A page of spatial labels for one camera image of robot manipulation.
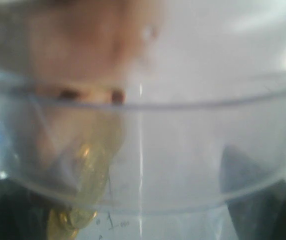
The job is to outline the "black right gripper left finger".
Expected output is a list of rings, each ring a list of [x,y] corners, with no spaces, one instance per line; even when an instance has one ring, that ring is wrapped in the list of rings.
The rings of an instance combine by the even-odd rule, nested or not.
[[[53,201],[9,179],[0,179],[0,240],[47,240]]]

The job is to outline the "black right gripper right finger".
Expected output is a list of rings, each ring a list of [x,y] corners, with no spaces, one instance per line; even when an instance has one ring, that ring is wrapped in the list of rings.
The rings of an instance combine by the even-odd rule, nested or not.
[[[227,202],[238,239],[286,240],[286,181]]]

